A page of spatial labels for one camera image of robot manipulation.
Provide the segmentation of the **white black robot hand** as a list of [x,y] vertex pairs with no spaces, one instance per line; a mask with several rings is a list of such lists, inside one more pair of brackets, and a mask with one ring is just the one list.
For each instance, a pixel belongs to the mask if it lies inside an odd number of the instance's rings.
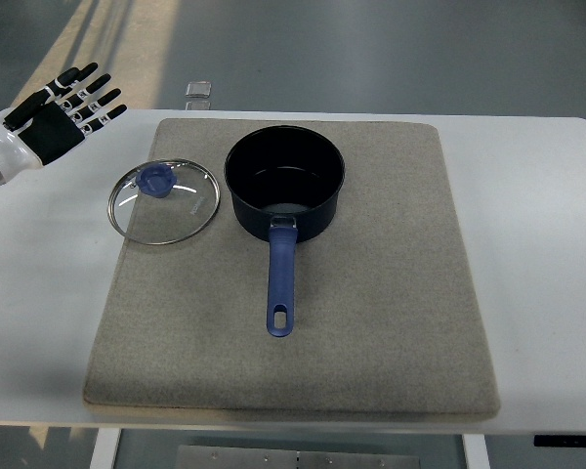
[[106,87],[111,75],[97,69],[71,67],[0,112],[0,187],[65,156],[127,110],[115,102],[121,90]]

